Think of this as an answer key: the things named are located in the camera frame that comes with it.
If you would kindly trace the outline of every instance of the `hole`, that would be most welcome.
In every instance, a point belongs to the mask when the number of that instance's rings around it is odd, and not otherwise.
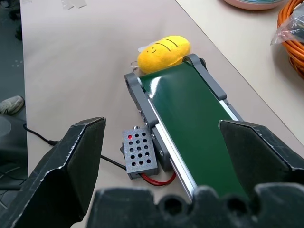
[[[233,212],[237,216],[241,216],[247,213],[245,203],[237,198],[229,199],[227,202],[227,207],[231,212]]]
[[[165,201],[165,211],[172,216],[176,216],[182,212],[182,203],[174,198]]]

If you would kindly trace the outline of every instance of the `pink bowl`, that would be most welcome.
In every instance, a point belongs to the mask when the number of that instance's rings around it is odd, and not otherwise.
[[[250,3],[241,0],[224,0],[228,4],[245,10],[268,10],[281,5],[284,0],[272,3]]]

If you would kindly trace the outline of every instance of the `green conveyor belt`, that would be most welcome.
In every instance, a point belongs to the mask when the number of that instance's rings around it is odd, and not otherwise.
[[[197,71],[181,63],[140,79],[196,184],[245,195],[218,128],[231,118]]]

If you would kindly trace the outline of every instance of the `beige table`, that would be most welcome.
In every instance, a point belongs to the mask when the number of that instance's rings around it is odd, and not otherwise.
[[[119,152],[122,130],[142,126],[124,74],[130,72],[137,48],[181,35],[191,42],[192,52],[205,58],[209,72],[245,120],[266,125],[303,153],[303,146],[174,0],[86,2],[70,10],[63,10],[60,0],[32,0],[21,6],[29,128],[60,140],[70,125],[105,116],[102,154],[124,163]],[[29,172],[49,149],[28,134]],[[167,187],[149,186],[129,180],[123,170],[101,160],[96,189],[116,186],[147,187],[156,201],[168,193],[186,197],[178,180]],[[73,227],[84,226],[85,221]]]

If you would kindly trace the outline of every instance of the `shoe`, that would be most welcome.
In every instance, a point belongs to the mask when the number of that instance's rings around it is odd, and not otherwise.
[[[24,106],[24,99],[21,96],[14,96],[0,103],[0,114],[13,115]]]

